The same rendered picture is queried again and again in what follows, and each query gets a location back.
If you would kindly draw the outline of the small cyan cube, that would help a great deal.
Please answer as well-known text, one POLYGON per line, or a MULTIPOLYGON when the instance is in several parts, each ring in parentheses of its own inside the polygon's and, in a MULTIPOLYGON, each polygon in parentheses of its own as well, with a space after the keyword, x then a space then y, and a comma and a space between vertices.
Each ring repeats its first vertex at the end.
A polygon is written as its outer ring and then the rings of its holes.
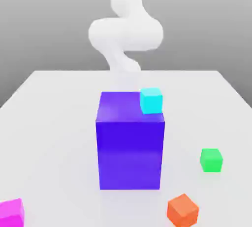
POLYGON ((143 114, 162 113, 163 95, 159 88, 140 90, 140 107, 143 114))

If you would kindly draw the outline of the large purple box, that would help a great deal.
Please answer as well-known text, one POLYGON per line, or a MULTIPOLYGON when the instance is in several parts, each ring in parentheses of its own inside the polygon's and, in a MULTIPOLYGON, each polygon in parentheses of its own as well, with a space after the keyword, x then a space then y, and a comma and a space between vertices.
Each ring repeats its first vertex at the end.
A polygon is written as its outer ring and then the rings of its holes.
POLYGON ((139 92, 102 92, 95 127, 100 189, 160 188, 162 113, 142 113, 139 92))

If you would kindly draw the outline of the small magenta cube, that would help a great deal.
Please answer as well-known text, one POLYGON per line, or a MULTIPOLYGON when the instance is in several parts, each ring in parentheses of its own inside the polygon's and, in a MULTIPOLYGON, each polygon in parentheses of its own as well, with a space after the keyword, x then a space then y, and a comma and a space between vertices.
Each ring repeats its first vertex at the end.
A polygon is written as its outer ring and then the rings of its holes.
POLYGON ((24 227, 24 207, 20 198, 0 202, 0 227, 24 227))

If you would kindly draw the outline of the small orange cube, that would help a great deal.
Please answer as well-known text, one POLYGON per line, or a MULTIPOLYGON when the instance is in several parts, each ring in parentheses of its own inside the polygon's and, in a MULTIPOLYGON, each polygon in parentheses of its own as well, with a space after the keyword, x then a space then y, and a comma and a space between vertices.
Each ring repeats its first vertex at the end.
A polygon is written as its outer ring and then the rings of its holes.
POLYGON ((191 227, 197 223, 199 207, 182 194, 170 201, 167 206, 167 218, 175 227, 191 227))

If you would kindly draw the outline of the small green cube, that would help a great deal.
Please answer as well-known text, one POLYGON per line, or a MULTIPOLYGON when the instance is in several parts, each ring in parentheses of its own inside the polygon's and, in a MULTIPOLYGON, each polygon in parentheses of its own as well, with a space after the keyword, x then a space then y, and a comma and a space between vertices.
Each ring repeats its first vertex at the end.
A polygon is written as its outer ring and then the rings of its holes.
POLYGON ((218 149, 203 148, 200 164, 204 172, 221 172, 223 157, 218 149))

